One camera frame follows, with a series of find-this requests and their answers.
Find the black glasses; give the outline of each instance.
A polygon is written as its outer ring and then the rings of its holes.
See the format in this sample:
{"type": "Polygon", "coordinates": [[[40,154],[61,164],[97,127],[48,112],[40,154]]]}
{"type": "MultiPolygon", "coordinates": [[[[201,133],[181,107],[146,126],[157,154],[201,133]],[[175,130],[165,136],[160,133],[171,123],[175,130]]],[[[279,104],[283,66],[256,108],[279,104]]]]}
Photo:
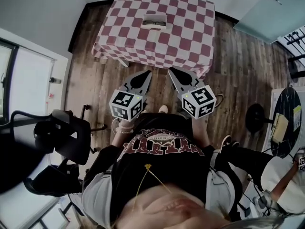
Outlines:
{"type": "Polygon", "coordinates": [[[143,25],[161,25],[161,26],[165,26],[166,25],[166,22],[164,21],[143,21],[142,22],[143,25]]]}

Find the sneaker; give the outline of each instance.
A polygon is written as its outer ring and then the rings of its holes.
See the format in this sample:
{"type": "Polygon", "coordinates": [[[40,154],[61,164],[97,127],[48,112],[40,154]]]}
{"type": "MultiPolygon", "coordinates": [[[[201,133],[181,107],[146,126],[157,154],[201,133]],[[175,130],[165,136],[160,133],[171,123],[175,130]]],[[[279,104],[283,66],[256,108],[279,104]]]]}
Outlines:
{"type": "Polygon", "coordinates": [[[159,109],[159,113],[162,112],[162,113],[168,113],[168,108],[166,105],[162,105],[161,108],[159,109]]]}
{"type": "Polygon", "coordinates": [[[231,145],[231,142],[232,142],[232,137],[231,137],[230,135],[227,135],[227,136],[223,139],[223,142],[221,143],[221,148],[220,148],[219,153],[221,153],[221,150],[223,149],[223,147],[230,146],[230,145],[231,145]]]}
{"type": "Polygon", "coordinates": [[[232,144],[232,147],[239,147],[239,144],[240,144],[239,142],[234,141],[233,144],[232,144]]]}

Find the black tabletop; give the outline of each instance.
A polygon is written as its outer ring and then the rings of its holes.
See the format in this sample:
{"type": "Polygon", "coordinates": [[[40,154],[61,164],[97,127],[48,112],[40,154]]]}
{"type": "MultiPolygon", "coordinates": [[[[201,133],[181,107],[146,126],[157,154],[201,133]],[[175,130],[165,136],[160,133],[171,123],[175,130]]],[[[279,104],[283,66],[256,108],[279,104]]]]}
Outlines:
{"type": "Polygon", "coordinates": [[[277,144],[271,140],[271,151],[274,156],[285,158],[295,146],[302,121],[302,110],[300,110],[300,126],[294,130],[294,109],[298,106],[301,106],[301,102],[295,89],[292,87],[285,88],[277,100],[273,121],[276,113],[280,113],[288,120],[288,127],[283,142],[277,144]]]}

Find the open box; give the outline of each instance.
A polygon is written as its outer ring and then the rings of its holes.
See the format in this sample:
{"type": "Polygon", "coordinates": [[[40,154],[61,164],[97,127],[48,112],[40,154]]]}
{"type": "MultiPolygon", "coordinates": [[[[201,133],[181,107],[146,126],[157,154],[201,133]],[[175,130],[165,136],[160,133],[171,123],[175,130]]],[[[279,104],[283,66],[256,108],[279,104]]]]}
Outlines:
{"type": "Polygon", "coordinates": [[[141,28],[144,29],[166,29],[167,15],[166,14],[145,14],[143,16],[141,28]]]}

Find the checkered tablecloth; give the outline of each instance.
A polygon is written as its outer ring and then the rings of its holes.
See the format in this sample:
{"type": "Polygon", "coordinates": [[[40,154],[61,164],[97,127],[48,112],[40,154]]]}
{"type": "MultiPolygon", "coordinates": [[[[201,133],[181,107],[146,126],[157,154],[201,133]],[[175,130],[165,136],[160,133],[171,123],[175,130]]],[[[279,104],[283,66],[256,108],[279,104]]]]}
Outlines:
{"type": "Polygon", "coordinates": [[[168,68],[203,78],[214,52],[214,4],[203,0],[115,0],[92,54],[168,68]],[[140,28],[145,14],[166,14],[167,29],[140,28]]]}

